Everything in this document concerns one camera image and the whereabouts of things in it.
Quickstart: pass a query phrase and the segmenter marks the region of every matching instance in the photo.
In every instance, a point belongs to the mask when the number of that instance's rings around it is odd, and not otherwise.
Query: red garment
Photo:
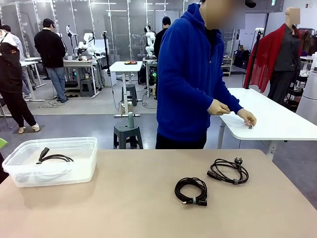
[[[256,61],[254,63],[252,77],[250,85],[257,85],[261,90],[261,93],[265,91],[267,83],[271,79],[274,71],[274,65],[276,58],[278,56],[280,47],[285,34],[286,24],[283,24],[276,31],[269,33],[267,36],[260,39],[259,48],[256,56]],[[301,37],[299,30],[297,29],[298,38]],[[251,55],[254,54],[255,47],[253,47]],[[250,57],[247,67],[247,75],[244,81],[243,87],[247,87],[247,81],[249,73],[251,70],[252,57]]]

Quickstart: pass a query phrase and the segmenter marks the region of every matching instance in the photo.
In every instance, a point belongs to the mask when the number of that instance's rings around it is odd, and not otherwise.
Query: hood
[[[205,22],[200,14],[199,8],[199,4],[190,4],[187,11],[181,16],[181,18],[186,18],[192,24],[196,24],[199,28],[205,31]]]

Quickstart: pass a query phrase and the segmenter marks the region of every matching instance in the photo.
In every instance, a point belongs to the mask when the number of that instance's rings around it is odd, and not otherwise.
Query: clear plastic container
[[[62,154],[74,162],[46,160],[37,165],[45,147],[48,155]],[[96,167],[98,141],[94,137],[29,140],[20,144],[2,163],[18,187],[88,182]]]

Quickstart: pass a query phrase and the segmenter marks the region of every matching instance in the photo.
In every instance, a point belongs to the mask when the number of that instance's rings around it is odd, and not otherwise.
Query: black jacket
[[[34,43],[45,67],[64,67],[63,57],[65,56],[66,50],[58,34],[51,30],[43,29],[34,37]]]
[[[157,59],[159,58],[159,50],[160,50],[160,45],[162,43],[162,39],[163,39],[163,35],[165,33],[165,31],[168,28],[164,28],[163,30],[161,30],[160,32],[157,33],[157,36],[155,38],[155,42],[154,42],[154,55],[157,57]]]

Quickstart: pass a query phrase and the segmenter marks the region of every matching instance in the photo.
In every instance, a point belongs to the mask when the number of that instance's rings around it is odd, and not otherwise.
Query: dark shirt
[[[284,38],[274,66],[275,71],[295,71],[300,66],[299,48],[301,40],[298,38],[296,27],[293,26],[293,28],[295,29],[295,35],[288,26],[285,27]]]
[[[164,28],[163,30],[161,30],[160,32],[157,33],[157,36],[155,38],[155,42],[154,42],[154,55],[157,57],[157,59],[159,58],[159,50],[160,50],[160,45],[162,43],[162,39],[163,39],[163,35],[165,33],[165,31],[168,28]]]
[[[34,43],[45,67],[64,67],[63,57],[65,56],[66,50],[58,34],[51,30],[43,29],[34,37]]]

